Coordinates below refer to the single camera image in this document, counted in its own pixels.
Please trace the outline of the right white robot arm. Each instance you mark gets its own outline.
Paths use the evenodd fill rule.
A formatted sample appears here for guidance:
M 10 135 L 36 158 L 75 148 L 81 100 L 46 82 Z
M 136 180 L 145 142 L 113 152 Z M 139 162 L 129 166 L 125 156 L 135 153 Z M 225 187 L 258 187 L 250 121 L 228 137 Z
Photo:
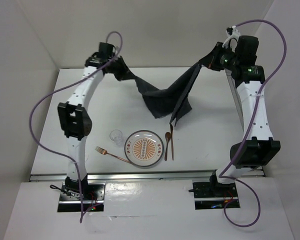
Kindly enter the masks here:
M 216 197 L 231 190 L 245 173 L 267 165 L 281 149 L 269 127 L 264 68 L 255 64 L 258 46 L 259 40 L 254 36 L 229 36 L 200 61 L 210 70 L 226 72 L 242 112 L 243 139 L 230 148 L 230 162 L 209 178 L 208 190 Z

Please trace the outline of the dark grey checked cloth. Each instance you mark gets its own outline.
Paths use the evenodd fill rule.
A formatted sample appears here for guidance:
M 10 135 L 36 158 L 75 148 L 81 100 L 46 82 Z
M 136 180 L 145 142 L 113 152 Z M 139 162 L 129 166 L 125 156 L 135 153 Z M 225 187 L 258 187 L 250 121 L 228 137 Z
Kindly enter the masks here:
M 159 89 L 135 75 L 122 57 L 115 63 L 116 66 L 112 72 L 115 78 L 118 81 L 135 81 L 138 92 L 142 95 L 146 107 L 154 118 L 159 119 L 171 115 L 169 123 L 177 123 L 192 110 L 188 96 L 201 71 L 200 63 L 197 62 L 191 66 L 166 89 Z

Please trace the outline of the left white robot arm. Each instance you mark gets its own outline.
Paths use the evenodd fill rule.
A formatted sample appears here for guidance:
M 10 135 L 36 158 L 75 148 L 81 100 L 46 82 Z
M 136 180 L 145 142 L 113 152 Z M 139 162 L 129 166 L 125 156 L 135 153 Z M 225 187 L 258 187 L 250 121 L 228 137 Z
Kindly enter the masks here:
M 65 187 L 78 200 L 84 199 L 89 193 L 85 149 L 93 122 L 88 114 L 88 106 L 107 68 L 117 60 L 117 55 L 114 45 L 101 42 L 98 51 L 86 60 L 82 78 L 72 95 L 57 106 L 60 126 L 66 137 L 67 155 L 70 157 Z

